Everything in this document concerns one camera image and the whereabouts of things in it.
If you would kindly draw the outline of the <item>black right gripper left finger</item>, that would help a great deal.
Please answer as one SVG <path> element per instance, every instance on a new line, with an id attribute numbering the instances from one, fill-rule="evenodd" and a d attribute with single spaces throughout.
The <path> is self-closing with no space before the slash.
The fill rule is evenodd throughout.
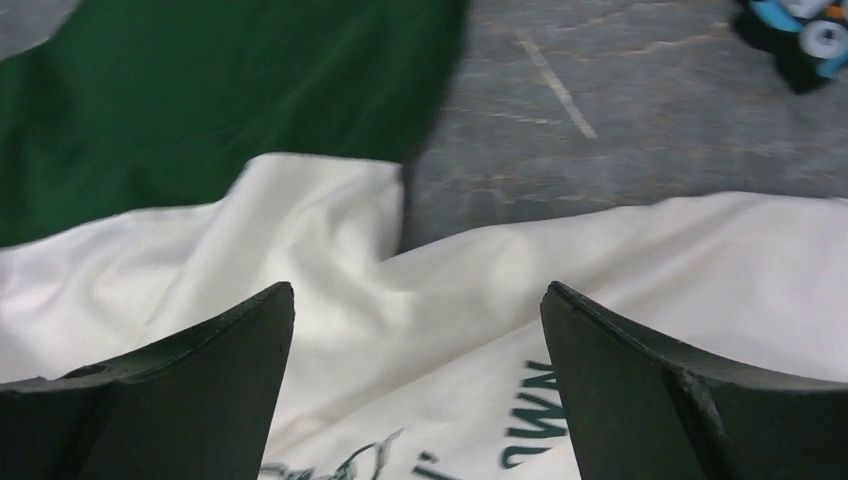
<path id="1" fill-rule="evenodd" d="M 287 282 L 124 355 L 1 387 L 5 479 L 254 479 L 294 326 Z"/>

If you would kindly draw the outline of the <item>white and green t-shirt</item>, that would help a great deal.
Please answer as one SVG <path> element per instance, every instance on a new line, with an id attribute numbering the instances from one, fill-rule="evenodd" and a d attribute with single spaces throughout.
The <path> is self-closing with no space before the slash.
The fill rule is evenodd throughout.
<path id="1" fill-rule="evenodd" d="M 81 1 L 1 61 L 1 387 L 145 347 L 269 286 L 293 337 L 254 479 L 584 479 L 540 305 L 559 282 L 704 351 L 847 386 L 847 71 L 798 95 L 710 47 L 687 104 L 651 43 L 510 38 L 572 167 L 737 190 L 399 249 L 467 1 Z"/>

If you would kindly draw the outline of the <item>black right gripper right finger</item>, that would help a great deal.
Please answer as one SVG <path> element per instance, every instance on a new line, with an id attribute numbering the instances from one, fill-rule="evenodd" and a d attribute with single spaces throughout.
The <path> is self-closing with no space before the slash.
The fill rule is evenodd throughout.
<path id="1" fill-rule="evenodd" d="M 847 386 L 740 363 L 559 283 L 544 337 L 584 479 L 843 479 Z"/>

